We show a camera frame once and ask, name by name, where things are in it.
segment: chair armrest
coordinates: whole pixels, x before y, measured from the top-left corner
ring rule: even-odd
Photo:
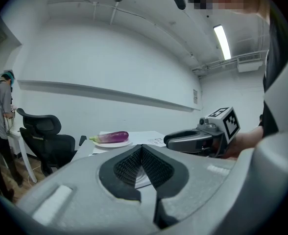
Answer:
[[[79,146],[81,146],[86,139],[86,136],[81,136]]]

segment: white plate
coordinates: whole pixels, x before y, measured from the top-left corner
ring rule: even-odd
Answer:
[[[132,142],[130,140],[121,142],[121,143],[97,143],[95,141],[93,141],[93,143],[99,147],[103,147],[103,148],[119,148],[119,147],[124,147],[127,146],[129,144],[131,144]]]

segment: eggplant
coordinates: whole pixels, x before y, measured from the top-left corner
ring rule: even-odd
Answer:
[[[129,133],[127,133],[126,131],[118,131],[90,137],[90,140],[93,140],[97,143],[121,143],[126,141],[128,138]]]

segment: ceiling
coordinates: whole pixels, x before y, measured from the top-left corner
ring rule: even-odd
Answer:
[[[43,1],[51,18],[88,17],[108,24],[116,5],[114,0]],[[182,11],[174,0],[122,0],[117,8],[112,24],[158,42],[195,74],[208,64],[223,61],[213,31],[218,24],[224,27],[232,57],[267,50],[269,46],[268,25],[256,15],[227,10],[195,10],[190,3]]]

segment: floor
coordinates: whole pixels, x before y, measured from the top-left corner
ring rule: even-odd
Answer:
[[[37,181],[40,182],[44,180],[45,176],[43,175],[41,168],[39,167],[41,165],[41,162],[34,158],[29,158],[29,161],[30,161],[31,167],[33,169],[36,168],[33,171],[34,171],[35,177],[37,178]],[[35,185],[35,183],[33,183],[33,181],[30,178],[29,178],[29,182],[27,181],[28,172],[24,165],[23,159],[22,158],[15,159],[15,163],[16,163],[18,172],[23,176],[23,179],[24,179],[23,185],[21,188],[18,187],[17,183],[13,180],[10,174],[10,171],[4,165],[1,165],[1,162],[0,162],[0,169],[1,169],[4,181],[7,185],[7,188],[8,189],[12,188],[15,191],[13,203],[16,203],[29,189],[31,189]]]

